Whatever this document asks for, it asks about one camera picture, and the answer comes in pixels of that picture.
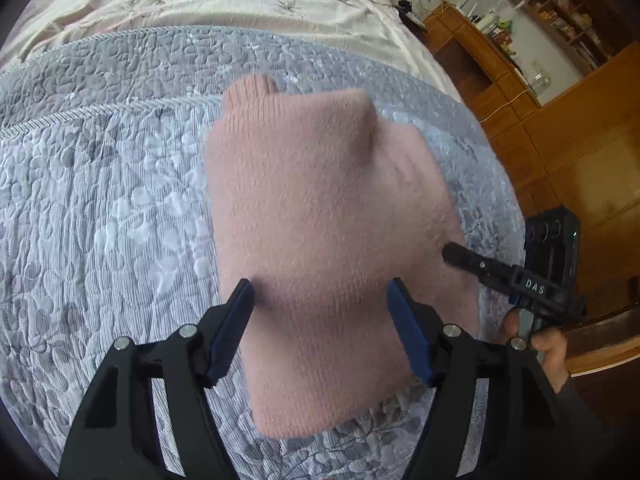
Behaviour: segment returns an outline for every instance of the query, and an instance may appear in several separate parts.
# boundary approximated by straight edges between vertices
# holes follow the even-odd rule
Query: camera lens
[[[554,220],[554,222],[551,224],[551,237],[558,238],[560,236],[561,231],[562,231],[561,222],[559,220]]]
[[[544,242],[546,240],[546,237],[549,236],[549,224],[548,223],[543,223],[540,224],[538,226],[538,236],[537,236],[537,240],[539,242]]]

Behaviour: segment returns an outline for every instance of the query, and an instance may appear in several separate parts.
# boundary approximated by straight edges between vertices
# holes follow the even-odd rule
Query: bed
[[[443,169],[466,243],[521,263],[513,188],[449,77],[389,0],[32,0],[0,51],[0,395],[56,472],[117,336],[165,338],[217,288],[202,142],[248,72],[283,91],[364,88]],[[481,288],[481,336],[508,305]],[[413,384],[304,439],[252,428],[237,358],[209,404],[241,478],[400,478],[432,392]],[[165,461],[181,471],[161,383]],[[461,471],[473,469],[479,383]]]

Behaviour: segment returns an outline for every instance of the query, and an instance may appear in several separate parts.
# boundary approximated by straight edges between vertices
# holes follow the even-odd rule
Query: pink knit fabric
[[[396,276],[476,332],[478,284],[440,254],[463,238],[438,163],[364,91],[278,94],[247,76],[225,93],[205,165],[222,297],[240,278],[257,292],[240,349],[262,434],[319,433],[412,379],[386,310]]]

